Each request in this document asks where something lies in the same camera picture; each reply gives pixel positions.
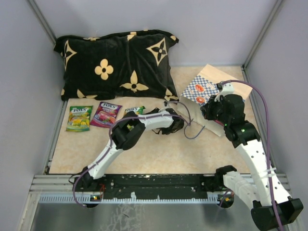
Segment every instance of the yellow candy package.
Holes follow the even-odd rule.
[[[71,106],[67,121],[67,131],[89,131],[93,106]]]
[[[126,115],[128,112],[134,112],[136,115],[142,115],[144,109],[144,106],[127,108],[125,109],[124,115]]]

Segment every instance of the pillow with flower pattern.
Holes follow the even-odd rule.
[[[177,100],[168,52],[178,42],[174,35],[161,30],[100,38],[59,37],[54,50],[64,58],[61,98],[109,100],[135,96]]]

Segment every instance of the candy package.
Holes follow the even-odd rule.
[[[128,112],[134,112],[136,115],[142,115],[144,109],[144,106],[127,108],[125,109],[124,115],[126,115]]]
[[[67,131],[89,131],[93,106],[71,106],[67,121]]]
[[[90,124],[102,128],[110,128],[115,123],[116,116],[121,107],[121,105],[100,102]]]

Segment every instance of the cardboard box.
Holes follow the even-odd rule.
[[[211,95],[219,93],[216,87],[217,83],[230,79],[236,78],[211,65],[206,65],[180,96],[180,102],[188,107],[194,122],[205,126],[206,129],[218,136],[224,134],[223,126],[214,121],[205,120],[200,111],[200,106],[207,103]],[[249,97],[252,90],[251,87],[241,83],[232,83],[232,85],[234,86],[234,94],[241,95],[244,100]],[[186,109],[182,105],[178,104],[177,110],[183,115],[188,116]]]

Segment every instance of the orange label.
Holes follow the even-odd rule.
[[[198,97],[196,98],[196,100],[197,100],[198,103],[204,103],[204,102],[205,102],[205,99],[202,98],[201,96],[198,96]]]
[[[204,88],[203,88],[200,84],[196,84],[194,87],[195,87],[196,90],[199,91],[199,92],[203,92],[203,91],[204,91]]]

